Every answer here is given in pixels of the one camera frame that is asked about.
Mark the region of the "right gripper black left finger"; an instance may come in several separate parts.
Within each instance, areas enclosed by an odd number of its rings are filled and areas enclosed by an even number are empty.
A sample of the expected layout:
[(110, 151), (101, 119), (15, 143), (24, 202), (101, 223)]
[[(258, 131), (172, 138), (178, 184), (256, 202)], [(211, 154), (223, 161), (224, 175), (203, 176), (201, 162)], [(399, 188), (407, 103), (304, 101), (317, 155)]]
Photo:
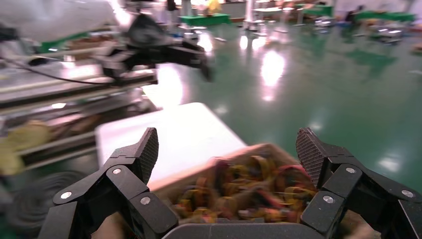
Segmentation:
[(39, 238), (89, 239), (114, 213), (120, 213), (139, 238), (163, 238), (179, 221), (147, 186), (158, 151), (153, 127), (139, 142), (116, 149), (98, 171), (54, 196)]

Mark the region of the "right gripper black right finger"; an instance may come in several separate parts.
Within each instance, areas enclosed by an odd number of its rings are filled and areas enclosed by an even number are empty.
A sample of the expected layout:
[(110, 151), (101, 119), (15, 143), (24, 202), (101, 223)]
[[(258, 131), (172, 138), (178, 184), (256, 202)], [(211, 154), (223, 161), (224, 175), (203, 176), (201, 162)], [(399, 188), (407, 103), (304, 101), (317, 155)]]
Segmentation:
[(333, 237), (348, 211), (383, 239), (421, 238), (420, 193), (366, 168), (345, 147), (322, 142), (308, 127), (298, 131), (296, 151), (318, 190), (301, 221), (324, 239)]

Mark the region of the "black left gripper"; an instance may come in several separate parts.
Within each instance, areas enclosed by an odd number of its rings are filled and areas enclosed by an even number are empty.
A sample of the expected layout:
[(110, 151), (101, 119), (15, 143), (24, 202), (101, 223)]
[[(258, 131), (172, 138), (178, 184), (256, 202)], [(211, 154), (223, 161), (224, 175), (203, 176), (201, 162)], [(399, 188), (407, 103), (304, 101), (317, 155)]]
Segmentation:
[(191, 42), (172, 44), (172, 38), (150, 16), (136, 16), (126, 32), (126, 67), (174, 63), (198, 69), (207, 82), (212, 72), (205, 49)]

